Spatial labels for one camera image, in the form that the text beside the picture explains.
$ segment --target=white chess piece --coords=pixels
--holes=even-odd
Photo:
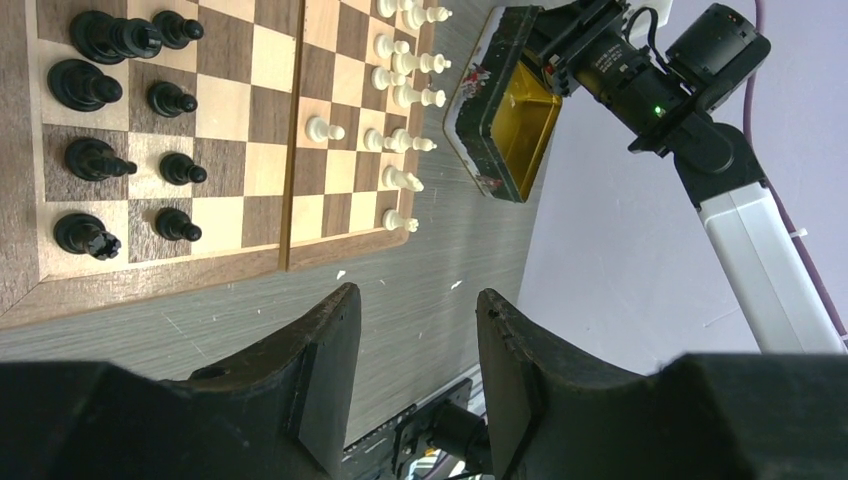
[[[421,105],[425,107],[435,105],[442,108],[445,106],[445,102],[447,102],[447,95],[444,90],[434,92],[429,88],[425,88],[419,92],[410,87],[409,84],[405,84],[395,88],[394,100],[401,108],[409,108],[413,103],[418,102],[421,102]]]
[[[389,86],[399,87],[406,84],[406,78],[399,73],[392,73],[383,67],[375,67],[371,73],[371,85],[377,90],[383,91]]]
[[[338,125],[330,125],[321,117],[312,117],[306,122],[306,136],[313,142],[321,143],[327,139],[341,140],[345,131]]]
[[[409,53],[409,42],[404,40],[392,41],[392,37],[381,33],[374,39],[374,53],[380,58],[389,58],[393,53]]]
[[[444,22],[453,16],[453,12],[445,7],[430,7],[424,9],[420,5],[415,5],[403,12],[403,23],[408,28],[418,30],[425,23]]]
[[[414,233],[418,231],[418,219],[403,218],[397,210],[387,210],[383,214],[383,227],[387,230],[402,228],[407,232]]]
[[[365,148],[372,152],[381,152],[383,149],[395,150],[398,147],[397,140],[392,137],[384,137],[376,129],[369,128],[365,132]]]

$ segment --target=chess piece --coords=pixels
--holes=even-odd
[[[100,182],[107,178],[134,175],[138,166],[115,156],[106,142],[94,138],[80,138],[65,149],[65,166],[78,178]]]
[[[425,88],[423,91],[413,90],[409,84],[396,87],[394,90],[395,103],[401,108],[409,108],[413,103],[421,103],[425,107],[436,105],[441,108],[447,102],[447,95],[444,90],[432,91]]]
[[[392,73],[383,67],[374,67],[374,71],[371,73],[371,85],[377,90],[383,91],[389,86],[405,85],[406,78],[404,75]]]
[[[405,40],[392,41],[385,33],[377,35],[374,39],[374,53],[380,58],[389,58],[394,53],[409,53],[409,42]]]
[[[388,188],[403,188],[416,193],[424,191],[424,184],[412,172],[402,172],[392,165],[383,170],[383,185]]]
[[[331,140],[342,140],[345,137],[344,128],[330,125],[321,117],[312,117],[306,122],[306,136],[316,143]]]
[[[141,18],[114,18],[96,10],[71,21],[71,43],[92,62],[115,65],[126,58],[153,58],[162,50],[162,34]]]
[[[197,99],[171,82],[158,82],[147,91],[147,104],[163,117],[173,118],[197,110]]]
[[[365,148],[372,152],[381,152],[384,148],[394,150],[397,148],[397,140],[384,137],[376,129],[369,128],[365,132]]]
[[[387,210],[383,214],[383,228],[386,230],[402,228],[407,232],[414,233],[418,231],[418,219],[403,218],[397,210]]]
[[[172,242],[178,240],[196,242],[203,236],[203,230],[191,223],[187,213],[170,207],[159,210],[153,222],[153,229],[160,237]]]
[[[124,96],[124,89],[112,77],[83,60],[69,59],[47,72],[47,86],[62,105],[78,112],[94,112]]]
[[[68,253],[88,254],[97,260],[115,258],[121,249],[121,241],[106,231],[103,222],[85,213],[62,217],[53,227],[53,239]]]
[[[173,10],[159,12],[153,17],[153,25],[162,34],[162,44],[174,50],[182,50],[192,40],[203,38],[203,25],[197,20],[186,20]]]
[[[206,181],[206,169],[194,163],[188,155],[171,153],[159,162],[159,173],[171,185],[187,185]]]
[[[444,22],[453,16],[453,12],[445,7],[430,7],[424,9],[420,5],[415,5],[403,12],[403,23],[408,28],[418,30],[425,23]]]

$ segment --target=chessboard square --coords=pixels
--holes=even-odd
[[[192,223],[203,230],[192,255],[241,249],[244,197],[195,198],[191,208]]]
[[[194,140],[194,162],[206,169],[207,178],[195,183],[194,197],[239,197],[244,195],[247,144],[227,140]]]
[[[175,118],[165,118],[150,108],[147,92],[160,81],[171,82],[184,93],[197,96],[197,76],[194,73],[162,67],[150,63],[131,61],[130,81],[130,131],[158,133],[160,135],[192,136],[195,132],[196,114],[183,113]]]
[[[107,104],[95,112],[77,112],[62,105],[50,93],[47,87],[47,72],[61,60],[75,58],[85,60],[70,45],[38,41],[39,75],[41,84],[41,120],[42,123],[53,125],[68,125],[85,128],[102,128],[104,130],[127,131],[129,129],[129,98],[127,92],[115,103]],[[126,88],[129,78],[128,62],[118,65],[96,65],[105,75],[118,81]]]
[[[187,0],[127,1],[127,18],[146,18],[152,20],[157,13],[165,10],[177,12],[186,19],[197,19],[196,2],[192,3]],[[138,61],[185,70],[187,72],[195,72],[197,71],[197,42],[189,42],[185,48],[179,50],[162,48],[159,55]]]
[[[129,198],[191,197],[191,184],[171,185],[159,173],[159,163],[165,155],[170,153],[182,153],[193,157],[193,139],[149,133],[129,133],[127,160],[138,165],[138,172],[129,177]]]
[[[176,208],[185,212],[189,218],[192,216],[190,198],[130,200],[130,263],[184,257],[191,254],[190,242],[166,240],[156,233],[154,227],[156,216],[163,208]]]
[[[291,93],[296,49],[293,37],[254,26],[250,83]]]
[[[198,137],[247,141],[250,85],[198,75],[197,98]]]
[[[327,152],[327,174],[324,193],[353,192],[356,178],[356,152],[330,150]]]
[[[320,239],[323,224],[324,195],[292,198],[291,244]]]
[[[350,231],[350,193],[324,196],[324,223],[321,237],[335,237]]]
[[[303,43],[336,50],[339,38],[339,0],[310,0],[303,19]]]
[[[353,78],[363,78],[365,75],[365,64],[345,57],[344,55],[336,55],[336,65],[334,72],[339,76],[339,80],[333,82],[333,103],[341,103],[352,107],[362,105],[362,92],[371,87],[371,82],[360,84],[351,81]]]
[[[250,87],[251,142],[286,145],[289,143],[291,94],[267,88]]]
[[[228,16],[238,17],[247,22],[253,22],[256,15],[256,0],[200,0],[200,6],[211,8]]]
[[[98,10],[116,18],[126,18],[126,0],[38,0],[38,38],[71,44],[68,26],[78,14]]]
[[[377,190],[380,181],[380,154],[357,152],[356,179],[353,184],[354,192],[370,192]]]
[[[359,138],[354,136],[353,132],[359,131],[359,110],[358,107],[333,104],[330,111],[330,124],[342,126],[346,135],[341,140],[329,140],[331,150],[356,150]]]
[[[127,133],[111,130],[44,125],[44,196],[48,202],[82,202],[127,199],[127,176],[101,182],[83,180],[65,166],[71,142],[94,138],[109,144],[118,158],[127,158]]]
[[[350,232],[374,229],[374,212],[377,210],[377,192],[358,192],[350,200]]]
[[[327,151],[298,148],[292,169],[292,195],[323,195],[327,174]]]
[[[244,167],[246,196],[283,195],[286,189],[288,147],[248,143]]]
[[[304,43],[301,57],[301,65],[307,68],[301,72],[300,95],[319,100],[332,100],[336,54]]]
[[[242,247],[279,245],[283,224],[283,196],[246,197]]]
[[[300,0],[256,0],[257,25],[297,36]]]
[[[232,3],[253,4],[253,0]],[[209,8],[201,8],[198,21],[206,31],[197,42],[197,73],[249,83],[253,59],[253,24]]]
[[[365,61],[368,51],[367,14],[347,5],[339,6],[339,38],[335,50],[354,60]]]

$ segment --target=dark square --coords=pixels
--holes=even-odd
[[[330,110],[330,125],[342,125],[347,132],[341,140],[330,140],[330,150],[356,150],[359,132],[359,108],[334,103]]]
[[[327,151],[298,148],[294,155],[292,195],[323,195],[327,175]]]
[[[194,139],[194,162],[208,178],[192,185],[195,197],[239,197],[244,194],[247,143],[208,138]]]
[[[69,27],[78,14],[99,10],[116,18],[126,18],[127,0],[38,0],[38,38],[71,44]]]
[[[289,143],[289,119],[291,118],[291,94],[268,88],[250,87],[250,131],[251,142],[287,145]]]
[[[196,113],[183,113],[175,118],[165,118],[150,108],[147,91],[158,82],[171,82],[183,92],[197,95],[197,76],[173,68],[130,61],[129,112],[130,131],[157,133],[179,137],[193,137]]]
[[[241,246],[274,245],[281,241],[283,197],[244,197]]]
[[[377,192],[377,209],[374,211],[374,228],[383,226],[383,215],[387,210],[397,208],[397,190]]]
[[[130,263],[161,260],[191,255],[191,243],[185,240],[165,240],[156,233],[153,225],[156,215],[163,208],[176,208],[191,217],[190,198],[166,198],[152,200],[130,200]]]
[[[307,98],[333,101],[336,55],[323,48],[304,43],[301,65],[309,68],[301,69],[300,94]]]
[[[336,51],[364,62],[368,54],[368,43],[368,15],[346,3],[340,4]]]
[[[127,177],[88,182],[65,167],[65,149],[80,138],[108,143],[118,158],[127,158],[127,133],[79,127],[44,125],[44,193],[48,202],[126,200]]]
[[[380,180],[380,154],[358,152],[356,154],[356,177],[353,179],[354,192],[373,192]]]
[[[350,232],[350,204],[353,195],[340,193],[324,196],[324,223],[321,237],[334,237]]]
[[[197,42],[197,72],[250,83],[253,25],[205,7],[200,7],[197,17],[206,30]]]

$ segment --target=light square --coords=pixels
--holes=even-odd
[[[159,174],[159,162],[169,153],[194,157],[191,137],[172,137],[149,133],[129,133],[127,160],[138,165],[138,172],[129,179],[129,198],[189,198],[191,184],[171,185]]]
[[[288,147],[268,143],[248,143],[244,167],[244,194],[283,195],[286,187]]]
[[[250,85],[208,75],[197,76],[197,136],[247,141]]]
[[[320,239],[323,223],[323,195],[307,195],[292,198],[290,238],[292,244]]]
[[[250,83],[291,93],[294,82],[295,51],[294,38],[254,25]]]
[[[61,60],[76,58],[86,60],[70,45],[53,43],[47,40],[38,41],[40,73],[38,81],[41,84],[41,120],[52,125],[68,125],[73,127],[97,128],[104,130],[129,130],[129,63],[118,65],[96,65],[105,75],[108,75],[124,88],[123,97],[115,103],[107,104],[96,112],[77,112],[59,103],[50,93],[47,86],[47,72]]]
[[[356,152],[330,150],[327,152],[327,176],[324,193],[350,193],[356,179]]]
[[[192,222],[203,237],[191,244],[192,255],[241,249],[244,197],[195,198]]]

